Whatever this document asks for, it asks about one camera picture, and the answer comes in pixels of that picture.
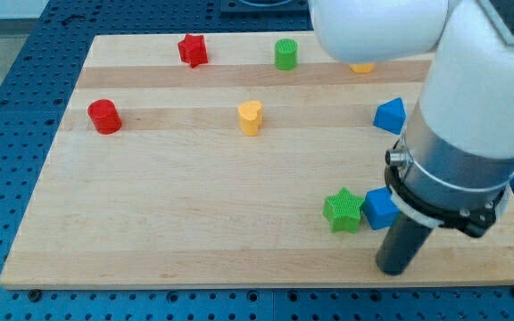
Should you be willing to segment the yellow block behind arm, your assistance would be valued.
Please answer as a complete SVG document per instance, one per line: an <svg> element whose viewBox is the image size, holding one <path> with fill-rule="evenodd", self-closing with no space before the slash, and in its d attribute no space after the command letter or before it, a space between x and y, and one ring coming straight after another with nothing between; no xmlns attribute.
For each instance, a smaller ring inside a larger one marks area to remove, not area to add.
<svg viewBox="0 0 514 321"><path fill-rule="evenodd" d="M362 63L362 64L350 64L349 67L355 73L367 74L367 73L372 72L375 69L376 64L373 62Z"/></svg>

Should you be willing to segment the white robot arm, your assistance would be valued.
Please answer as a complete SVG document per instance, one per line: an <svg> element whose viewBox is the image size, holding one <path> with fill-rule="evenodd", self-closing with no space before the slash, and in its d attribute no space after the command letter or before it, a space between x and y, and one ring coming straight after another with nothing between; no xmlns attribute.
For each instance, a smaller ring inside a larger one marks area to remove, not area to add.
<svg viewBox="0 0 514 321"><path fill-rule="evenodd" d="M435 59L385 156L400 215L392 235L455 228L480 237L514 178L514 45L478 1L312 1L319 43L345 63Z"/></svg>

